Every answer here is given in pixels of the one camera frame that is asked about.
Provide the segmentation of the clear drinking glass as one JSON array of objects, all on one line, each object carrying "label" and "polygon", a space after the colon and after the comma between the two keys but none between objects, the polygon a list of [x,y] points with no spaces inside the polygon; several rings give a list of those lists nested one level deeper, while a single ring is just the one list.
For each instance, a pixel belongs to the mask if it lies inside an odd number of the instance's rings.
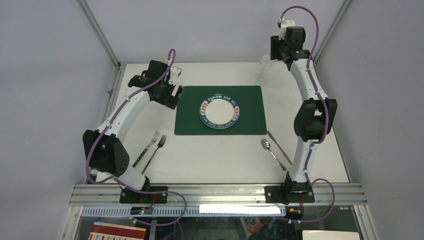
[{"label": "clear drinking glass", "polygon": [[259,60],[259,72],[261,75],[268,74],[273,68],[274,61],[271,60],[270,54],[265,54]]}]

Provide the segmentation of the slim silver fork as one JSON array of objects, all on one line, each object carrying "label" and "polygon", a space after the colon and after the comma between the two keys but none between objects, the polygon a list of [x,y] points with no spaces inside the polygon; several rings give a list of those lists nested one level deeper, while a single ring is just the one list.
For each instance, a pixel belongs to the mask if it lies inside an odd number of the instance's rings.
[{"label": "slim silver fork", "polygon": [[156,150],[153,152],[153,154],[151,155],[151,157],[150,157],[150,159],[148,160],[147,164],[146,164],[146,165],[145,165],[145,167],[143,168],[143,170],[142,170],[142,172],[141,172],[142,174],[144,174],[144,173],[145,173],[145,171],[147,170],[147,168],[149,167],[149,165],[150,165],[150,163],[152,162],[153,158],[155,157],[155,155],[156,155],[157,151],[158,151],[159,149],[161,149],[161,148],[165,145],[166,139],[167,139],[167,136],[166,136],[166,135],[163,135],[163,136],[161,137],[161,139],[160,139],[159,143],[157,144],[157,148],[156,148]]}]

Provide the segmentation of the silver fork dark handle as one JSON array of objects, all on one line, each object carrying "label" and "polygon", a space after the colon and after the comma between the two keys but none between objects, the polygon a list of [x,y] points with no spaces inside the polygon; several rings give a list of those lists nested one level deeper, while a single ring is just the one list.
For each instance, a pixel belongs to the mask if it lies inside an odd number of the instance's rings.
[{"label": "silver fork dark handle", "polygon": [[149,148],[156,143],[156,141],[158,140],[159,135],[160,135],[160,132],[157,130],[154,133],[154,135],[153,135],[152,139],[150,140],[150,142],[148,143],[148,145],[144,148],[144,150],[141,152],[141,154],[138,156],[138,158],[132,164],[132,166],[134,168],[138,165],[138,163],[141,161],[141,159],[143,158],[143,156],[147,153],[147,151],[149,150]]}]

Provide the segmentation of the white plate teal rim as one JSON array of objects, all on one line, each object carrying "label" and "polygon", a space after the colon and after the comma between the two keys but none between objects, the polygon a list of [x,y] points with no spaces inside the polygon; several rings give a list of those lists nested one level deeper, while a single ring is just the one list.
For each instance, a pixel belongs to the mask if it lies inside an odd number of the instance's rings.
[{"label": "white plate teal rim", "polygon": [[232,96],[215,93],[202,100],[198,115],[207,127],[224,130],[232,127],[239,120],[241,109]]}]

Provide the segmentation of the dark green placemat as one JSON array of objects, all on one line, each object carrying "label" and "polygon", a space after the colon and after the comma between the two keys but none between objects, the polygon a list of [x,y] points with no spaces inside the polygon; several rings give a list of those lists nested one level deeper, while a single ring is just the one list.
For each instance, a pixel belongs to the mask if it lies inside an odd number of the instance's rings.
[{"label": "dark green placemat", "polygon": [[[214,129],[201,120],[201,103],[223,94],[240,107],[240,117],[228,128]],[[265,135],[266,117],[262,89],[258,85],[186,86],[176,108],[174,134],[178,136]]]}]

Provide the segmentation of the silver table knife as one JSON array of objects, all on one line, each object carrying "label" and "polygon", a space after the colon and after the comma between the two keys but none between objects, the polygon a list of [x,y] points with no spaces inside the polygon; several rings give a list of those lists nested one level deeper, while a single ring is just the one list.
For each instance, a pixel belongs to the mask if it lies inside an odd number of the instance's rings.
[{"label": "silver table knife", "polygon": [[287,153],[283,150],[283,148],[279,145],[279,143],[277,142],[276,138],[272,135],[272,133],[267,130],[267,135],[272,139],[272,141],[277,145],[277,147],[279,148],[279,150],[282,152],[283,156],[285,157],[285,159],[289,162],[289,164],[292,166],[293,162],[291,161],[291,159],[289,158],[289,156],[287,155]]}]

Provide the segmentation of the silver spoon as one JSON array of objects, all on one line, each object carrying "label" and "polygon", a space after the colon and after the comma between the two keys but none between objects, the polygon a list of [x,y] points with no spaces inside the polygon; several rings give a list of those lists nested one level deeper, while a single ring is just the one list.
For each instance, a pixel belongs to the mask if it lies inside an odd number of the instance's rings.
[{"label": "silver spoon", "polygon": [[271,144],[269,143],[268,140],[266,140],[265,138],[263,138],[261,141],[261,145],[262,147],[269,151],[270,154],[272,155],[272,157],[277,161],[277,163],[279,164],[279,166],[282,168],[283,171],[287,171],[287,168],[282,164],[282,162],[277,158],[277,156],[272,152],[271,150]]}]

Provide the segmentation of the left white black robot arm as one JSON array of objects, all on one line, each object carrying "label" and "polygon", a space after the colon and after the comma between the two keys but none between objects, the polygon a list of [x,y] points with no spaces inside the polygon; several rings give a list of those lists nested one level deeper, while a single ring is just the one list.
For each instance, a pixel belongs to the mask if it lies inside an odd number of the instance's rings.
[{"label": "left white black robot arm", "polygon": [[82,139],[88,181],[97,183],[90,176],[90,170],[94,169],[107,174],[107,180],[114,179],[131,188],[131,197],[138,203],[149,200],[149,178],[130,165],[123,141],[137,116],[150,102],[172,110],[177,107],[184,89],[177,84],[181,72],[171,58],[166,62],[151,60],[146,70],[130,79],[123,99],[110,116],[97,129],[85,131]]}]

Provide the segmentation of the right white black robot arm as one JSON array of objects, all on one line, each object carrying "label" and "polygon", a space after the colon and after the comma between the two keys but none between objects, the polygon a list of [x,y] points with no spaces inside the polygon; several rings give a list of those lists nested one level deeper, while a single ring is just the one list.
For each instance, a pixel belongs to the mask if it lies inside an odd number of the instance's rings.
[{"label": "right white black robot arm", "polygon": [[304,49],[306,31],[299,26],[282,27],[271,37],[271,60],[282,61],[294,77],[302,97],[293,127],[298,137],[292,167],[282,184],[282,196],[294,203],[313,196],[310,167],[319,145],[332,128],[338,103],[322,89],[313,66],[312,54]]}]

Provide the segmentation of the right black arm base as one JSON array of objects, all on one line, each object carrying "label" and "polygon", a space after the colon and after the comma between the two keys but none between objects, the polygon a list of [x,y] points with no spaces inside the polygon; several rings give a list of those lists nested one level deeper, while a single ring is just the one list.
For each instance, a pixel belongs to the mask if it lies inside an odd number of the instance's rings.
[{"label": "right black arm base", "polygon": [[286,185],[268,185],[264,187],[264,196],[266,203],[281,203],[288,205],[290,203],[314,203],[315,196],[310,185],[299,189],[290,190]]}]

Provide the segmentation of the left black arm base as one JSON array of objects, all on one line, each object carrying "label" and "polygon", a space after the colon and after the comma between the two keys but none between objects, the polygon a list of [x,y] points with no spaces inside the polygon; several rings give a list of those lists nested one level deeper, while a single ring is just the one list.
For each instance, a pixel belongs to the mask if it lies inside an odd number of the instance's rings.
[{"label": "left black arm base", "polygon": [[166,204],[168,202],[167,193],[158,193],[168,191],[169,189],[167,186],[150,186],[149,190],[153,191],[154,194],[142,194],[124,188],[121,190],[119,202],[121,204],[151,204],[152,202],[156,204]]}]

